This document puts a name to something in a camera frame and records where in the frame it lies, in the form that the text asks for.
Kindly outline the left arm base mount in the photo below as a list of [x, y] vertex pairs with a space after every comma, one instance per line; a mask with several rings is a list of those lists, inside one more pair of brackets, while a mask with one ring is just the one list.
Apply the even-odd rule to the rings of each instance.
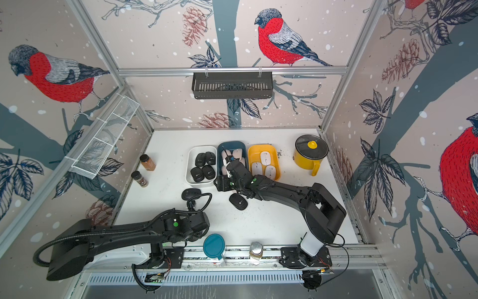
[[141, 264], [132, 264], [134, 269], [180, 269], [184, 259], [183, 247], [163, 248], [162, 244], [151, 244], [148, 259]]

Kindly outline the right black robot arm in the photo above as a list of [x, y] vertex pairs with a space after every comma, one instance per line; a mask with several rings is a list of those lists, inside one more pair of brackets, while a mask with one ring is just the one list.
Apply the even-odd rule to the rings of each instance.
[[251, 174], [239, 161], [230, 162], [227, 171], [229, 174], [214, 180], [218, 191], [235, 190], [247, 198], [272, 201], [301, 213], [309, 229], [299, 244], [303, 254], [315, 257], [323, 247], [334, 243], [347, 213], [325, 186], [279, 183], [261, 174]]

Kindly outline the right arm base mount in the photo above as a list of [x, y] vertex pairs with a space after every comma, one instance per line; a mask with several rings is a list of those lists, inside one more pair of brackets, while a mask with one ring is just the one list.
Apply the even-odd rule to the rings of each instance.
[[288, 269], [304, 269], [306, 267], [332, 267], [331, 256], [327, 247], [322, 247], [314, 256], [307, 254], [299, 246], [282, 247], [279, 264]]

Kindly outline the white mouse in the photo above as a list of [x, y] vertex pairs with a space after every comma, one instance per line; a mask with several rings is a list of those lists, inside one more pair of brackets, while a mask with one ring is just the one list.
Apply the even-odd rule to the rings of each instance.
[[260, 162], [254, 162], [251, 164], [251, 174], [256, 175], [263, 175], [263, 165]]
[[269, 179], [275, 180], [277, 175], [276, 167], [273, 165], [268, 165], [264, 170], [264, 175]]
[[268, 151], [262, 151], [260, 161], [262, 165], [269, 166], [271, 164], [271, 154]]

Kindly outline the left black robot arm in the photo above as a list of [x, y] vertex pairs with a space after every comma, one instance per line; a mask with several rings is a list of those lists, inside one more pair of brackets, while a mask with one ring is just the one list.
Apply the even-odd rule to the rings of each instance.
[[40, 246], [33, 263], [48, 269], [47, 280], [57, 281], [81, 273], [100, 254], [134, 245], [148, 244], [151, 252], [146, 261], [134, 264], [134, 269], [180, 269], [184, 248], [165, 249], [165, 243], [195, 242], [209, 231], [210, 223], [205, 208], [196, 209], [196, 201], [206, 198], [205, 207], [212, 194], [191, 189], [182, 195], [185, 211], [168, 209], [150, 221], [125, 225], [93, 225], [82, 219], [54, 240]]

